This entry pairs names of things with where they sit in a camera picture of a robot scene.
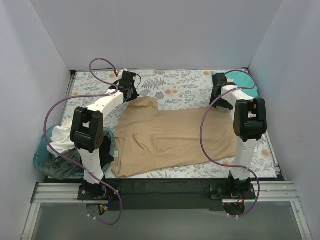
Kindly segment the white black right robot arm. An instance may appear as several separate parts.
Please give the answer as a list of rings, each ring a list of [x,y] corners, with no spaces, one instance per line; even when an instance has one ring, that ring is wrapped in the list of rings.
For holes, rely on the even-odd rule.
[[[237,136],[234,164],[237,167],[230,168],[228,178],[222,184],[209,187],[211,198],[244,199],[247,194],[254,195],[248,169],[258,141],[267,131],[266,102],[263,98],[245,94],[235,83],[227,80],[225,73],[213,74],[212,82],[212,106],[234,111],[233,130]]]

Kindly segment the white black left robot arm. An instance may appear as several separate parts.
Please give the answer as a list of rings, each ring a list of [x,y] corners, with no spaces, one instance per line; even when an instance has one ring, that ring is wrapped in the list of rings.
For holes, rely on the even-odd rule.
[[[82,191],[95,200],[106,196],[105,177],[101,167],[100,148],[104,141],[104,119],[116,107],[135,100],[139,94],[135,87],[137,73],[123,69],[120,79],[111,85],[106,96],[87,107],[77,107],[73,114],[70,140],[78,150],[85,168]]]

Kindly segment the tan t shirt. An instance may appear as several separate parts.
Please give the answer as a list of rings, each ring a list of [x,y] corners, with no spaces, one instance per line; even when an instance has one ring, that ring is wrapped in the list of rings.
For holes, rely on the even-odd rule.
[[[116,177],[202,164],[236,155],[231,113],[224,108],[159,110],[154,97],[139,97],[124,110],[115,129]]]

